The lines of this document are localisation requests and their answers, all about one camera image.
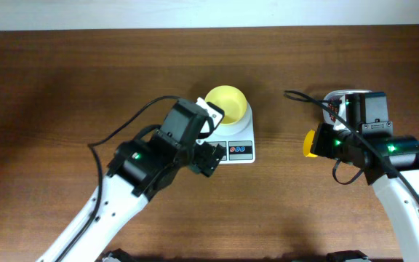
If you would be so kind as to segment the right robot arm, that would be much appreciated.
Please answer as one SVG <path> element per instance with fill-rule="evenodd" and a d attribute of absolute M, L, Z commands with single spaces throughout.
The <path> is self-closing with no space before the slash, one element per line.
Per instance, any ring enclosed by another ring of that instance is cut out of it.
<path fill-rule="evenodd" d="M 384 92 L 327 94 L 324 122 L 307 135 L 306 156 L 351 164 L 364 174 L 382 204 L 404 261 L 419 261 L 419 142 L 395 136 Z"/>

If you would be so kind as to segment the yellow plastic measuring scoop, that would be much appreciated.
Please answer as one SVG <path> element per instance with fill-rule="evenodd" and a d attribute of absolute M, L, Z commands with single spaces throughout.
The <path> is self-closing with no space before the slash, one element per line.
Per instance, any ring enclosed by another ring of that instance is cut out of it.
<path fill-rule="evenodd" d="M 304 141 L 303 141 L 303 155 L 305 157 L 308 157 L 308 158 L 316 158 L 317 157 L 316 154 L 311 153 L 311 148 L 312 148 L 312 145 L 313 145 L 313 142 L 314 142 L 315 133 L 316 133 L 315 130 L 310 130 L 304 138 Z"/>

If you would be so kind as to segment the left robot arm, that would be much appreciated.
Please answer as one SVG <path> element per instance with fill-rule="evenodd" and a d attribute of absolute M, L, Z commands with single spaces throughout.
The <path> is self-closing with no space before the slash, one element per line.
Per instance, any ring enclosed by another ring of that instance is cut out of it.
<path fill-rule="evenodd" d="M 151 124 L 121 143 L 107 169 L 97 163 L 98 186 L 40 261 L 95 261 L 121 228 L 178 171 L 210 177 L 226 150 L 206 142 L 225 113 L 202 98 L 176 98 L 162 124 Z"/>

